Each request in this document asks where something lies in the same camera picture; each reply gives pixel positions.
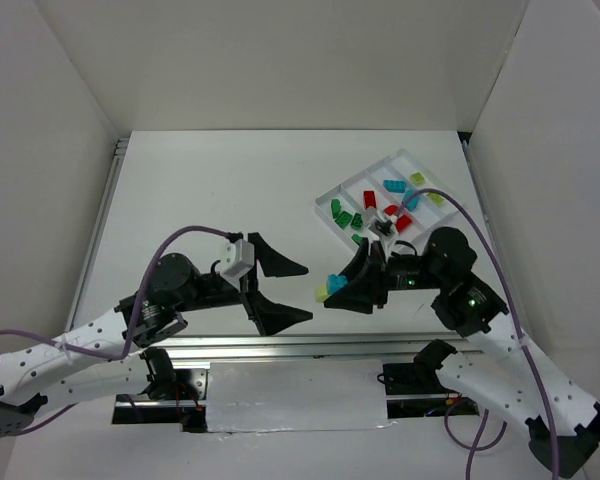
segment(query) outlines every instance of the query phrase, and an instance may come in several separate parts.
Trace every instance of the green block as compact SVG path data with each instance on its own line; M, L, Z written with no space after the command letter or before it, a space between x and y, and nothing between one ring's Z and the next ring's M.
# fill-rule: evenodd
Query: green block
M416 172L411 175L409 180L411 180L411 183L413 183L416 187L424 185L425 182L424 175L422 175L420 172Z
M444 198L437 193L427 193L427 197L431 200L436 207L441 207L444 204Z
M341 210L342 206L340 205L340 200L338 200L337 198L331 200L331 215L333 216L334 220L338 218L338 215L340 215Z
M364 225L362 224L362 215L356 213L351 220L351 228L355 230L361 230Z
M345 228L347 228L352 218L353 215L343 210L342 212L340 212L340 215L338 215L338 218L336 218L336 223L341 229L344 230Z

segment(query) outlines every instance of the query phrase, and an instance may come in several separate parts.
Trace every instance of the cable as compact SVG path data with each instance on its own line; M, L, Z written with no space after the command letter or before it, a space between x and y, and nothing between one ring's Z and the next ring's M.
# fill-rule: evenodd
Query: cable
M451 427L449 426L449 418L451 417L451 413L455 410L455 408L458 405L460 405L462 403L466 403L468 401L469 401L468 398L463 398L461 400L458 400L457 402L453 403L447 409L446 413L444 414L444 429L447 431L447 435L449 435L449 438L451 438L451 440L453 440L453 442L456 445L458 445L460 448L464 448L465 450L471 450L471 445L467 445L466 443L462 442L461 440L458 440L458 438L451 431ZM476 452L484 452L486 450L489 450L489 449L495 447L498 443L500 443L500 440L502 440L502 437L504 437L504 434L506 431L507 431L507 422L502 422L502 428L500 429L500 432L498 432L498 435L496 436L496 438L487 445L483 445L481 447L476 447Z
M383 385L385 385L385 386L387 385L387 383L384 381L384 373L379 373L379 374L376 376L376 380L378 380L378 382L379 382L379 383L381 383L381 384L383 384Z
M88 355L91 357L102 358L104 360L113 360L113 361L124 360L127 357L127 355L129 354L129 351L131 350L131 344L133 342L133 333L135 332L136 326L138 325L138 320L140 319L140 312L142 311L142 303L144 302L147 290L149 289L149 282L151 280L153 272L155 271L156 267L158 266L160 257L162 257L165 250L178 237L184 235L185 233L189 233L189 232L209 233L211 235L217 235L217 236L223 237L223 238L226 238L229 236L228 232L223 232L222 230L217 230L215 228L205 227L202 225L190 225L188 227L183 227L179 230L176 230L171 235L169 235L167 237L167 239L164 242L162 242L162 244L160 244L160 246L158 247L156 252L153 254L153 257L151 258L151 261L149 262L149 265L147 266L147 269L145 270L144 275L142 276L140 286L138 287L138 292L136 293L135 301L133 302L133 309L131 310L131 318L129 319L129 325L127 326L127 338L125 340L124 347L122 348L122 352L119 355L105 353L105 352L97 352L95 350L78 347L76 345L71 345L69 343L63 345L63 348L65 348L66 350L69 350L71 352L80 353L82 355ZM34 340L38 343L50 345L52 347L55 347L57 344L57 342L53 341L52 339L44 337L42 335L38 335L37 333L27 332L25 330L19 330L19 329L13 329L13 328L6 328L6 329L0 330L0 336L2 336L2 335L16 335L19 337L24 337L24 338L28 338L30 340ZM49 423L54 421L56 418L60 417L64 413L68 412L75 405L76 404L68 405L68 406L64 407L62 410L53 414L48 419L44 420L43 422L40 422L38 425L31 427L31 428L21 430L18 433L18 436L26 435L27 433L31 433L31 432L35 432L36 430L48 425Z
M42 422L38 423L37 425L34 425L33 427L25 428L24 430L20 430L16 435L13 435L13 436L19 437L20 435L26 435L27 433L32 433L32 432L35 432L36 430L40 430L42 427L46 427L47 425L49 425L51 422L53 422L59 416L67 413L69 410L71 410L76 405L77 405L77 403L74 403L72 405L67 405L62 410L57 411L56 413L51 415L49 418L43 420Z
M500 280L500 283L502 284L502 289L504 290L505 297L507 298L507 303L509 304L509 309L511 310L511 319L513 321L513 326L515 328L516 335L518 337L518 340L522 341L522 339L524 337L524 332L522 330L522 325L520 324L520 318L518 317L518 311L516 310L516 306L513 303L513 295L511 293L511 290L509 289L507 280L504 277L504 272L502 271L502 268L500 267L500 264L498 263L498 259L496 258L495 254L493 253L493 250L489 246L487 239L484 237L484 235L480 231L480 228L478 227L476 222L473 220L473 218L471 218L471 216L469 215L469 212L467 212L464 209L464 207L462 205L460 205L460 203L458 203L458 201L456 201L453 197L451 197L451 195L449 195L446 192L443 192L442 190L438 190L436 188L423 188L421 190L415 191L414 193L409 195L409 198L406 198L402 201L401 206L400 206L400 212L404 209L404 207L411 200L413 200L414 198L416 198L420 195L424 195L425 193L435 193L437 195L440 195L444 199L448 200L454 207L456 207L458 209L458 211L467 220L467 222L469 222L469 225L471 225L471 227L475 231L476 235L478 236L478 239L480 239L480 243L482 243L482 246L484 247L485 251L487 252L487 255L491 259L491 263L493 264L493 267L496 270L498 279ZM549 395L547 394L547 390L544 387L544 383L542 382L542 377L540 376L538 367L536 366L536 363L533 360L533 356L531 355L531 352L529 351L529 347L527 347L524 344L521 344L520 348L525 356L525 359L527 360L527 363L529 364L529 369L531 370L531 375L533 376L533 379L535 380L536 385L538 386L538 391L539 391L540 397L542 399L542 405L545 409L545 413L547 416L547 423L549 424L549 436L550 436L550 444L551 444L551 479L559 480L559 478L560 478L560 452L558 450L558 436L556 434L556 424L555 424L555 419L553 417L553 412L551 410L551 403L549 402Z
M416 247L411 245L409 242L405 242L404 240L396 240L394 245L404 245L405 247L409 247L411 250L413 250L413 253L415 254L415 256L416 257L418 256L418 250L416 250Z
M123 393L123 394L120 394L120 396L127 400L127 403L129 403L129 405L131 405L131 408L133 408L133 413L136 416L136 420L139 423L142 423L142 421L143 421L142 411L140 410L138 405L136 405L136 402L133 401L133 398L131 397L131 395L129 395L128 393Z
M464 471L465 480L471 480L471 465L473 464L473 457L476 456L476 452L478 451L478 443L480 443L480 438L482 438L482 434L484 433L484 429L487 426L487 420L489 419L489 410L485 410L482 415L482 421L480 422L480 427L478 427L478 432L476 433L476 438L473 439L473 444L469 449L469 457L467 457L467 467Z
M197 390L193 390L194 393L191 393L191 390L189 390L189 386L187 384L181 383L180 386L184 390L184 393L186 393L187 395L189 395L189 397L191 398L191 400L193 400L193 403L196 406L196 410L198 412L201 412L202 411L202 407L200 406L200 402L198 402L198 392L197 392Z
M213 262L211 264L211 266L209 267L209 271L213 274L213 275L217 275L218 272L216 272L216 267L218 266L218 264L220 263L220 260L216 260L215 262Z

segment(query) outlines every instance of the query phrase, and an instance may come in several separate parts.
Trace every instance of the colored plastic block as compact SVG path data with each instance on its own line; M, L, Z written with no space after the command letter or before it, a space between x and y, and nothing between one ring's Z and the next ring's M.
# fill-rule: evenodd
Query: colored plastic block
M427 197L431 200L436 207L441 207L444 204L444 198L437 193L427 193Z
M411 180L411 183L413 183L416 187L424 185L425 182L424 175L422 175L420 172L416 172L411 175L409 180Z
M340 215L338 215L338 218L336 218L336 223L341 229L344 230L351 222L351 219L353 219L353 215L343 210L340 212Z
M396 213L398 213L399 208L400 207L398 207L397 205L389 205L387 208L384 209L384 213L386 213L389 216L395 215Z
M402 197L403 205L404 205L404 202L407 200L407 198L409 198L413 193L415 193L415 190L412 190L412 189L407 190L407 193L405 193L404 197ZM413 212L418 207L419 201L420 201L420 197L412 198L411 201L405 205L407 207L407 210L409 210L410 212Z
M382 182L382 186L391 193L404 193L407 189L406 182L403 182L402 180L385 180Z
M333 295L347 284L347 277L344 275L329 275L327 277L327 293Z
M361 230L364 224L362 223L362 215L356 213L351 220L351 228L354 230Z
M378 208L378 206L376 205L376 192L374 192L373 190L365 190L363 196L365 210L369 207Z
M406 230L406 228L409 225L411 225L412 222L413 220L411 219L411 217L408 217L407 215L402 215L396 222L396 230L398 230L398 233L402 233Z
M340 200L338 200L337 198L331 200L331 215L333 216L334 220L338 218L338 215L340 215L341 210L342 206L340 205Z
M316 302L324 303L327 298L329 298L329 293L327 292L326 285L316 288Z

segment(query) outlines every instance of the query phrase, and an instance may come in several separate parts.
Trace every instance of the white table surface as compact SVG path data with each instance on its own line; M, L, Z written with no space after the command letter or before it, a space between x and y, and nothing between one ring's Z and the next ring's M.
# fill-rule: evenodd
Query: white table surface
M190 224L260 232L271 246L307 266L302 277L265 279L270 300L314 313L283 334L446 331L429 308L435 292L390 294L372 316L326 310L314 289L339 272L352 251L321 223L314 200L372 163L404 148L455 192L483 231L482 212L455 132L419 131L201 131L134 132L120 172L93 270L75 326L88 323L132 294L157 246ZM474 272L500 291L475 234L456 214L478 252ZM170 251L201 271L218 257L222 240L188 234ZM421 249L424 239L416 246ZM242 307L185 315L188 335L256 335Z
M180 433L173 424L111 425L112 410L112 398L86 402L17 438L6 480L464 478L467 451L447 437L442 418L410 418L375 430L228 435ZM470 443L479 422L454 417L452 428ZM484 442L499 429L500 422L490 420ZM471 478L550 478L526 443L510 429L494 449L476 455Z

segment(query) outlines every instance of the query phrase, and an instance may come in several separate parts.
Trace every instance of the yellow block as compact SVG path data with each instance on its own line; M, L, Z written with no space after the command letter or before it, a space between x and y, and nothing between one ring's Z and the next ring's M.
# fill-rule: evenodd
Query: yellow block
M329 298L329 294L327 293L326 285L316 288L316 302L324 303L327 298Z

